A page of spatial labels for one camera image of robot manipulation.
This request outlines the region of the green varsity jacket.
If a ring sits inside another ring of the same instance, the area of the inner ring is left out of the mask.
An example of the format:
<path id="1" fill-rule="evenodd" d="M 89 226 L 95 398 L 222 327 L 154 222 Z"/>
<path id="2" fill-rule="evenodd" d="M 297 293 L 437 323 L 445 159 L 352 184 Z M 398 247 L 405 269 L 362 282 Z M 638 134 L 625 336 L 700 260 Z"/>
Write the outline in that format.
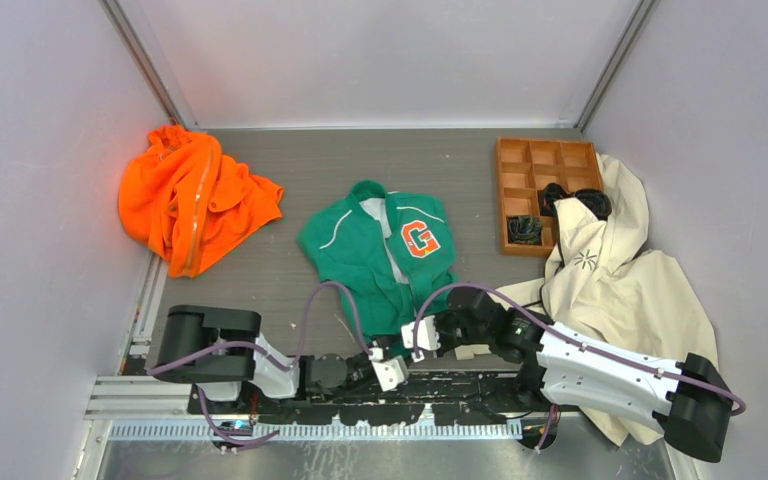
<path id="1" fill-rule="evenodd" d="M 362 337 L 395 335 L 419 311 L 447 308 L 455 241 L 443 201 L 364 180 L 315 213 L 297 236 L 320 281 L 343 284 Z"/>

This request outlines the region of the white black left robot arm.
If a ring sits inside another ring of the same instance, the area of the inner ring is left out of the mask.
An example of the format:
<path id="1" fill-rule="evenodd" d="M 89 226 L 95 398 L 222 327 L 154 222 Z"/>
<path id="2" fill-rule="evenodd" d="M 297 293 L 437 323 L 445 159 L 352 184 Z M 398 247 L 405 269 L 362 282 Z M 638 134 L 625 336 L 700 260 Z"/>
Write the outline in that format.
<path id="1" fill-rule="evenodd" d="M 191 384 L 229 413 L 245 409 L 252 392 L 272 400 L 336 397 L 376 380 L 372 361 L 286 356 L 261 333 L 261 315 L 249 310 L 177 305 L 169 309 L 156 365 L 147 374 Z"/>

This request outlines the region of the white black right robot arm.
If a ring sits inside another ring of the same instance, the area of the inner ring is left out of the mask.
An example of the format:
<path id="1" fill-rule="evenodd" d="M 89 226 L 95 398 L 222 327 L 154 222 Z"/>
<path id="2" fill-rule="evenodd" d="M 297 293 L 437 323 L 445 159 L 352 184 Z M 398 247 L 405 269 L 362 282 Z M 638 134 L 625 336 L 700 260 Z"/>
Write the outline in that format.
<path id="1" fill-rule="evenodd" d="M 629 351 L 476 284 L 444 286 L 431 297 L 440 296 L 445 310 L 430 313 L 424 303 L 402 328 L 414 360 L 485 344 L 518 365 L 515 396 L 527 410 L 572 406 L 618 416 L 661 434 L 692 458 L 718 463 L 731 418 L 746 409 L 704 356 L 674 360 Z"/>

